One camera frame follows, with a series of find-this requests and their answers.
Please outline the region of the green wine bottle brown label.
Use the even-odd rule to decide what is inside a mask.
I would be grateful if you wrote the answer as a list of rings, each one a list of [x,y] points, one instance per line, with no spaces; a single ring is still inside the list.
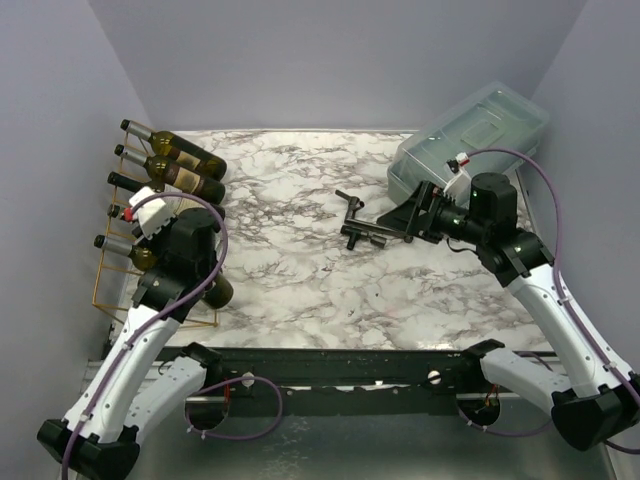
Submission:
[[[171,185],[212,204],[220,204],[225,197],[226,188],[222,183],[191,171],[168,157],[147,156],[139,150],[130,149],[122,144],[115,146],[114,154],[142,167],[151,180]]]

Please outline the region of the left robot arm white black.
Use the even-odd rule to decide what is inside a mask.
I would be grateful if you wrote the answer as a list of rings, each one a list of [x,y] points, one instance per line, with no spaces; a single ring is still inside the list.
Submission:
[[[37,439],[59,462],[60,476],[75,471],[87,479],[124,479],[137,462],[144,435],[191,386],[214,393],[220,368],[187,359],[187,371],[153,390],[138,393],[167,341],[202,299],[221,269],[224,253],[215,250],[222,221],[205,209],[189,209],[153,241],[156,263],[138,282],[125,324],[95,377],[60,419],[45,421]]]

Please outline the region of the green wine bottle silver neck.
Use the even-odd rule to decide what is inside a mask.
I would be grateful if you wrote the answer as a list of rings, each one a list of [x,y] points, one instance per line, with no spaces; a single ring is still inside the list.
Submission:
[[[217,181],[227,172],[225,160],[175,133],[155,131],[129,119],[123,119],[120,128],[146,141],[154,153],[175,160],[189,170]]]

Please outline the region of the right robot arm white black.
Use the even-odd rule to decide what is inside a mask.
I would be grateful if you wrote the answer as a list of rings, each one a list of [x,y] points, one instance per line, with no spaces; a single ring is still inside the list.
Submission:
[[[423,181],[377,223],[434,244],[452,238],[474,246],[482,266],[531,315],[565,372],[485,342],[461,365],[462,384],[474,392],[497,384],[520,395],[550,415],[570,446],[586,451],[638,423],[639,376],[573,303],[541,239],[518,227],[517,203],[517,190],[503,174],[474,176],[467,207]]]

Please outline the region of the clear square glass bottle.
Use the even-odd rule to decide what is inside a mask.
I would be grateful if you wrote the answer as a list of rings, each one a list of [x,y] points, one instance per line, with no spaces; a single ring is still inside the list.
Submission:
[[[107,209],[107,216],[110,218],[119,219],[127,223],[132,222],[131,211],[129,208],[125,208],[120,205],[111,204]]]

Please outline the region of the green wine bottle white label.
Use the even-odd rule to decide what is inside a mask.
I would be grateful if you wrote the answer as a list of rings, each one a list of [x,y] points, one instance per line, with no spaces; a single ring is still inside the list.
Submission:
[[[107,178],[107,182],[117,188],[122,188],[131,193],[137,193],[143,187],[149,187],[154,193],[160,192],[178,192],[178,189],[165,185],[157,181],[139,182],[132,178],[121,175],[117,172],[111,172]],[[175,215],[179,215],[183,211],[190,208],[202,208],[203,205],[190,199],[182,197],[164,197],[163,201],[172,208]]]

